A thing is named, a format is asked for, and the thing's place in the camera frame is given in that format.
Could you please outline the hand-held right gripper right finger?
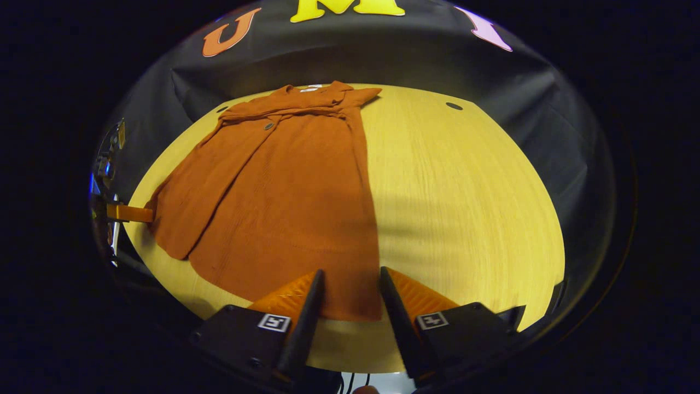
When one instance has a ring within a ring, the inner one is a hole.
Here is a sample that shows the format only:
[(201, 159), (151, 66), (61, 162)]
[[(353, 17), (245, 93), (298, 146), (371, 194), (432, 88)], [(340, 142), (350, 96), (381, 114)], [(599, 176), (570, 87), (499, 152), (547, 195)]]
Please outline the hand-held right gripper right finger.
[(386, 266), (378, 289), (407, 376), (418, 389), (480, 374), (517, 346), (525, 306), (502, 312), (480, 302), (460, 306)]

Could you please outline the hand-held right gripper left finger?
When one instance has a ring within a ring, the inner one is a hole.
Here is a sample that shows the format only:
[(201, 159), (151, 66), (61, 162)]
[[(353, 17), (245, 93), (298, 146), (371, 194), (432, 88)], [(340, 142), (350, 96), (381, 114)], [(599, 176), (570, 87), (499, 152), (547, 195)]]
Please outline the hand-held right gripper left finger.
[(261, 392), (292, 392), (307, 366), (325, 295), (317, 270), (248, 307), (228, 304), (192, 330), (208, 364)]

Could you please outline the rust orange button shirt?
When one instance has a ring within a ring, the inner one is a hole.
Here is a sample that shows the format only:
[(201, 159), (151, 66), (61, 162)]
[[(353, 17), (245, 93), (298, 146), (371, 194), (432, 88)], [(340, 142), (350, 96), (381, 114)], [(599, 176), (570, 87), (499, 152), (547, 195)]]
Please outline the rust orange button shirt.
[(156, 187), (148, 229), (248, 301), (325, 272), (322, 316), (377, 321), (378, 227), (361, 109), (380, 88), (284, 86), (226, 109)]

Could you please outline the black backdrop cloth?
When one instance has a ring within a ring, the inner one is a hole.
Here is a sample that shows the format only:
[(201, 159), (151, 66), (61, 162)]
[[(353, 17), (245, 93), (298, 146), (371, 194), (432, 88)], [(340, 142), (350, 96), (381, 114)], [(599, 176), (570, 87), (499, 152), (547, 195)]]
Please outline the black backdrop cloth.
[[(332, 320), (320, 310), (318, 336), (390, 338), (383, 266), (460, 306), (525, 306), (524, 334), (571, 316), (619, 217), (608, 138), (560, 70), (445, 0), (258, 0), (178, 43), (108, 122), (126, 125), (112, 184), (120, 204), (147, 208), (221, 107), (333, 82), (382, 90), (361, 109), (382, 317)], [(119, 267), (107, 267), (160, 324), (189, 331), (225, 305), (257, 302), (168, 256), (152, 222), (118, 223)]]

